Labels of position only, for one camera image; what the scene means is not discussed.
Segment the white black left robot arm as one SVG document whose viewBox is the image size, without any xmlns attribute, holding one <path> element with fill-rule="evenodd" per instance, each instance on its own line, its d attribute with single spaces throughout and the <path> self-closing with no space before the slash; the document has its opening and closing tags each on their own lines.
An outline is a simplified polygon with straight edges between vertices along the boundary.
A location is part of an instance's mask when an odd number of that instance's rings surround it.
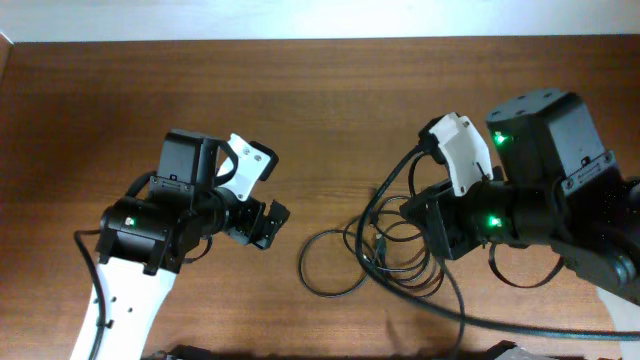
<svg viewBox="0 0 640 360">
<path fill-rule="evenodd" d="M 239 244 L 271 247 L 290 216 L 251 192 L 279 162 L 269 147 L 237 134 L 224 140 L 180 129 L 164 137 L 159 165 L 107 207 L 91 256 L 77 230 L 92 291 L 74 359 L 139 359 L 190 251 L 223 233 Z"/>
</svg>

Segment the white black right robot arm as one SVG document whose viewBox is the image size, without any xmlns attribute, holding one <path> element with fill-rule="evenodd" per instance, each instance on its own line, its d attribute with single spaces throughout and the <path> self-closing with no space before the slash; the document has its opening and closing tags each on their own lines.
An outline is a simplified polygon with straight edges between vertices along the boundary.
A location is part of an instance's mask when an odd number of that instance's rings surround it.
<svg viewBox="0 0 640 360">
<path fill-rule="evenodd" d="M 451 112 L 419 134 L 448 176 L 400 213 L 429 250 L 456 260 L 482 245 L 546 245 L 558 269 L 637 305 L 639 182 L 622 177 L 582 98 L 535 90 L 494 108 L 486 125 L 489 140 Z"/>
</svg>

